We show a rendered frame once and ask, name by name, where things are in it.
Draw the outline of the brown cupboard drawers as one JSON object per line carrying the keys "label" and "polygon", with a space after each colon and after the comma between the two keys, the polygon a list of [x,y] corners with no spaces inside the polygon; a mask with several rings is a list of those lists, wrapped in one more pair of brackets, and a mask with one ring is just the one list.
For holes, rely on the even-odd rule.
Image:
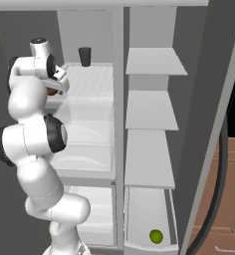
{"label": "brown cupboard drawers", "polygon": [[235,137],[229,138],[228,167],[224,191],[220,207],[213,226],[197,251],[196,255],[235,255],[233,253],[221,253],[215,250],[215,246],[221,249],[235,250],[235,234],[232,232],[235,223]]}

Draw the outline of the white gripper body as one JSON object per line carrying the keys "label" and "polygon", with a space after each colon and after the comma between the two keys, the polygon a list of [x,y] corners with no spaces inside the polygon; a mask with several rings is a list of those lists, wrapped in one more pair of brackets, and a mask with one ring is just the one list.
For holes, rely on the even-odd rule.
{"label": "white gripper body", "polygon": [[46,88],[57,90],[57,93],[58,92],[66,93],[70,88],[70,83],[67,76],[63,76],[61,79],[58,80],[54,79],[43,80],[43,84],[46,86]]}

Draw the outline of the clear crisper drawer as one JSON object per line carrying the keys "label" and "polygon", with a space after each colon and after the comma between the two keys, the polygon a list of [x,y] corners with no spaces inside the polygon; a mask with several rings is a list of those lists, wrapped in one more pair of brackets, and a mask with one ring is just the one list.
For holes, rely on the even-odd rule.
{"label": "clear crisper drawer", "polygon": [[58,170],[110,171],[114,148],[111,145],[68,145],[55,153],[50,163]]}
{"label": "clear crisper drawer", "polygon": [[60,105],[55,117],[68,133],[68,143],[109,143],[114,126],[114,105],[110,102],[72,102]]}

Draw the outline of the green lime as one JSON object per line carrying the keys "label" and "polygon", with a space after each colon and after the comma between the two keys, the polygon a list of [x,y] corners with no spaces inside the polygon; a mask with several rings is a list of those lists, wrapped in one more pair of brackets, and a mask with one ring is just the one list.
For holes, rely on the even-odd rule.
{"label": "green lime", "polygon": [[160,230],[153,229],[149,233],[149,238],[154,244],[159,244],[163,240],[163,234]]}

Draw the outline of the white freezer drawer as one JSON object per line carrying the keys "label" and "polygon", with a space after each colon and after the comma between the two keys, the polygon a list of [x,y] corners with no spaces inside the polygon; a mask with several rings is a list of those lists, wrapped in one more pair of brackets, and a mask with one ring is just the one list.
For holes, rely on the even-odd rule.
{"label": "white freezer drawer", "polygon": [[[123,255],[178,255],[176,218],[169,189],[127,187],[123,213]],[[153,229],[163,234],[159,244],[149,238]]]}
{"label": "white freezer drawer", "polygon": [[83,241],[92,246],[115,246],[114,189],[110,186],[66,185],[65,191],[81,195],[87,198],[91,204],[89,218],[78,226]]}

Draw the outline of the grey fridge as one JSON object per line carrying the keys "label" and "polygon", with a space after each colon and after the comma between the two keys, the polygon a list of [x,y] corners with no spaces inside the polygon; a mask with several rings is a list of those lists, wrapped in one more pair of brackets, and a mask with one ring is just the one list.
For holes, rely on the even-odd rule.
{"label": "grey fridge", "polygon": [[[126,154],[126,131],[124,130],[124,122],[126,121],[126,102],[127,90],[125,86],[128,83],[128,75],[124,74],[126,68],[128,47],[130,44],[130,7],[143,6],[144,8],[151,7],[177,7],[178,15],[180,10],[198,11],[198,8],[206,8],[209,0],[0,0],[0,12],[68,12],[68,11],[112,11],[112,38],[113,53],[118,58],[114,60],[117,65],[115,69],[115,85],[114,85],[114,117],[116,125],[116,139],[118,140],[117,152],[115,154],[118,175],[117,177],[117,190],[120,194],[124,195],[124,163]],[[104,244],[93,245],[96,251],[100,252],[102,249],[104,254],[121,254],[124,248],[124,233],[121,233],[121,224],[124,223],[124,216],[120,216],[120,208],[116,208],[116,234],[114,238],[115,244],[113,247],[104,247]],[[25,228],[15,230],[11,234],[9,230],[6,234],[7,243],[0,245],[0,255],[40,255],[42,248],[47,244],[46,233],[39,233],[27,231]]]}

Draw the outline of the dark grey fridge door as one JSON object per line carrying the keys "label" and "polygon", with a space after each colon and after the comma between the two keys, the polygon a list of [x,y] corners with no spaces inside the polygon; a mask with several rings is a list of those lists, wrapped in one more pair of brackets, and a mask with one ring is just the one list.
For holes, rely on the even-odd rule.
{"label": "dark grey fridge door", "polygon": [[235,0],[209,0],[174,205],[185,255],[235,81]]}
{"label": "dark grey fridge door", "polygon": [[[8,115],[6,57],[0,38],[0,127],[12,124]],[[49,223],[28,216],[16,168],[0,161],[0,255],[42,255],[50,245]]]}

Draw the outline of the white fridge shelf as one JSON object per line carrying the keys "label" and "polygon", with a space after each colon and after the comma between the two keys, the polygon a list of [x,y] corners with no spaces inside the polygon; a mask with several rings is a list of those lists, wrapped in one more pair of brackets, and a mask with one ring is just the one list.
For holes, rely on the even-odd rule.
{"label": "white fridge shelf", "polygon": [[163,130],[128,131],[124,184],[131,187],[175,188]]}
{"label": "white fridge shelf", "polygon": [[172,48],[130,48],[126,73],[128,75],[187,75]]}
{"label": "white fridge shelf", "polygon": [[178,130],[168,91],[129,91],[125,127]]}

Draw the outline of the ribbed glass fridge shelf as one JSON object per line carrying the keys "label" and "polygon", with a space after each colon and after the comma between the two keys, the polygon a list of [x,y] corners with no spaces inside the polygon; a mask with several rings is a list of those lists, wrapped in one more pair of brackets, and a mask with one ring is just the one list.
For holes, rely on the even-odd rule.
{"label": "ribbed glass fridge shelf", "polygon": [[46,108],[57,109],[65,101],[79,104],[110,103],[114,99],[113,65],[92,63],[82,67],[79,63],[63,65],[70,82],[70,89],[48,97]]}

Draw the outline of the black cup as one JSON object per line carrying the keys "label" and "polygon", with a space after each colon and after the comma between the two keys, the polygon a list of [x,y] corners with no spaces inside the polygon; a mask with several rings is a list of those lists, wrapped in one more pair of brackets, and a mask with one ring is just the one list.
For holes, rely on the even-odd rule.
{"label": "black cup", "polygon": [[92,49],[90,47],[81,47],[79,49],[79,56],[83,67],[91,65]]}

